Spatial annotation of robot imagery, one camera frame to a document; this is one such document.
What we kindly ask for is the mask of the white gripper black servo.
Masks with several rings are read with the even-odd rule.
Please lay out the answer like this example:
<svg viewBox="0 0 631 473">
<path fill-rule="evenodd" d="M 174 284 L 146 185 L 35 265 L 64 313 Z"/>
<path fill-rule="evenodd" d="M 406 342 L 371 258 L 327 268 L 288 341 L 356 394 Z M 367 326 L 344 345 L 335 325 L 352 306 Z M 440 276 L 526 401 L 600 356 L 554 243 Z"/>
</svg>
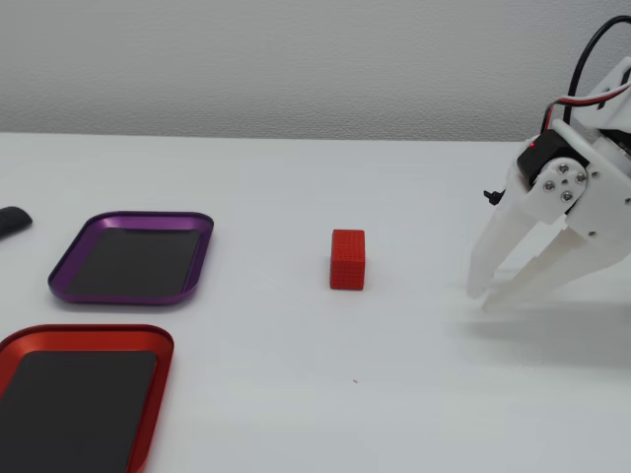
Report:
<svg viewBox="0 0 631 473">
<path fill-rule="evenodd" d="M 562 230 L 482 308 L 501 310 L 619 263 L 630 254 L 630 135 L 602 130 L 590 143 L 557 121 L 528 143 L 475 244 L 467 295 L 484 294 L 497 268 L 538 223 Z"/>
</svg>

